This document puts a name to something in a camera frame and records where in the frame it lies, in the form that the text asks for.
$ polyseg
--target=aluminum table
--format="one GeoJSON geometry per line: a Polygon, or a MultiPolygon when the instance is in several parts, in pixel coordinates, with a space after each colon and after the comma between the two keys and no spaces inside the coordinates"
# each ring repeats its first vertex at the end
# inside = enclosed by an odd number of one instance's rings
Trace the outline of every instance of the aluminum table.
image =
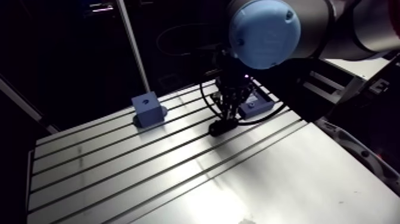
{"type": "Polygon", "coordinates": [[[400,198],[290,108],[213,138],[197,86],[160,101],[163,124],[127,108],[38,140],[28,224],[400,223],[400,198]]]}

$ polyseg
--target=metal pole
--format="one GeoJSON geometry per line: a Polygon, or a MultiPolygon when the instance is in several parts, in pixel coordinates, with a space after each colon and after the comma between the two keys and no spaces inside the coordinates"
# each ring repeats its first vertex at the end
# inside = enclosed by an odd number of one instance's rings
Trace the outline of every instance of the metal pole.
{"type": "Polygon", "coordinates": [[[139,67],[139,73],[142,78],[143,86],[146,89],[146,92],[150,92],[149,82],[147,81],[145,68],[142,63],[142,59],[140,57],[138,45],[136,43],[135,36],[133,34],[132,26],[130,25],[128,12],[126,11],[124,0],[117,0],[118,8],[120,9],[120,14],[122,21],[124,22],[125,31],[128,35],[130,46],[132,47],[133,55],[135,56],[136,64],[139,67]]]}
{"type": "Polygon", "coordinates": [[[51,134],[57,133],[58,130],[53,125],[45,126],[41,123],[42,115],[39,114],[33,107],[31,107],[25,99],[19,96],[16,91],[13,90],[0,76],[0,90],[8,96],[14,103],[16,103],[25,113],[27,113],[31,118],[33,118],[36,122],[42,125],[48,132],[51,134]]]}

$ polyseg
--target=black cable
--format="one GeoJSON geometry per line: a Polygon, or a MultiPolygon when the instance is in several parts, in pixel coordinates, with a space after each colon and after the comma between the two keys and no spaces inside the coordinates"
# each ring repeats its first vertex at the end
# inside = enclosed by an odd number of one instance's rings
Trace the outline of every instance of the black cable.
{"type": "Polygon", "coordinates": [[[188,56],[188,55],[190,55],[190,52],[184,52],[184,53],[180,53],[180,54],[172,54],[172,53],[170,53],[170,52],[167,52],[167,51],[163,50],[163,48],[160,46],[160,40],[161,40],[161,38],[162,38],[166,33],[170,32],[170,31],[172,31],[172,30],[179,29],[179,28],[181,28],[181,27],[188,27],[188,26],[210,26],[210,25],[212,25],[212,24],[210,24],[210,23],[188,23],[188,24],[181,24],[181,25],[178,25],[178,26],[170,27],[170,28],[164,30],[163,32],[161,32],[161,33],[157,36],[157,39],[156,39],[156,41],[155,41],[155,45],[156,45],[157,49],[158,49],[161,53],[163,53],[163,54],[165,54],[165,55],[168,55],[168,56],[188,56]]]}
{"type": "Polygon", "coordinates": [[[266,120],[271,119],[271,118],[272,118],[273,116],[275,116],[277,113],[281,112],[285,107],[286,107],[286,104],[282,104],[282,105],[281,105],[278,109],[276,109],[274,112],[272,112],[272,113],[266,115],[266,116],[263,117],[263,118],[260,118],[260,119],[258,119],[258,120],[254,120],[254,121],[252,121],[252,122],[239,122],[238,125],[239,125],[239,126],[249,126],[249,125],[255,125],[255,124],[257,124],[257,123],[264,122],[264,121],[266,121],[266,120]]]}
{"type": "Polygon", "coordinates": [[[204,92],[203,92],[203,83],[200,83],[200,84],[199,84],[199,88],[200,88],[201,98],[203,98],[203,100],[204,100],[205,104],[207,105],[207,107],[208,107],[217,117],[219,117],[220,119],[222,119],[222,116],[221,116],[219,113],[217,113],[217,112],[215,111],[215,109],[213,109],[213,107],[208,103],[208,101],[207,101],[207,99],[206,99],[206,97],[205,97],[205,95],[204,95],[204,92]]]}

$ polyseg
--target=small blue part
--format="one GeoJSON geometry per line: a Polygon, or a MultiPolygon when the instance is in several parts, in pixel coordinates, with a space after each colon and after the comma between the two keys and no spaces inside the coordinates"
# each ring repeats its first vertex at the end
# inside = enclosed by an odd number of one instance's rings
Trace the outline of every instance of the small blue part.
{"type": "Polygon", "coordinates": [[[229,42],[234,57],[253,69],[269,69],[294,52],[301,25],[296,12],[281,0],[254,0],[232,17],[229,42]]]}
{"type": "Polygon", "coordinates": [[[259,93],[253,92],[247,101],[239,106],[239,114],[246,120],[271,110],[274,105],[275,102],[271,98],[264,98],[259,93]]]}
{"type": "Polygon", "coordinates": [[[133,123],[137,127],[148,127],[164,121],[167,109],[160,105],[154,92],[149,92],[132,98],[136,110],[133,123]]]}

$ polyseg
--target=blue block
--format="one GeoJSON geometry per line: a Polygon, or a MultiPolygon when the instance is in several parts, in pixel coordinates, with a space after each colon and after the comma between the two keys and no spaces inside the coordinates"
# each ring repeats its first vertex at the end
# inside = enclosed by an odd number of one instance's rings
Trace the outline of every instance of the blue block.
{"type": "Polygon", "coordinates": [[[239,114],[243,119],[249,119],[271,110],[274,105],[275,102],[270,97],[263,97],[254,91],[247,101],[239,106],[239,114]]]}
{"type": "Polygon", "coordinates": [[[132,98],[140,127],[148,127],[164,121],[163,108],[154,92],[132,98]]]}

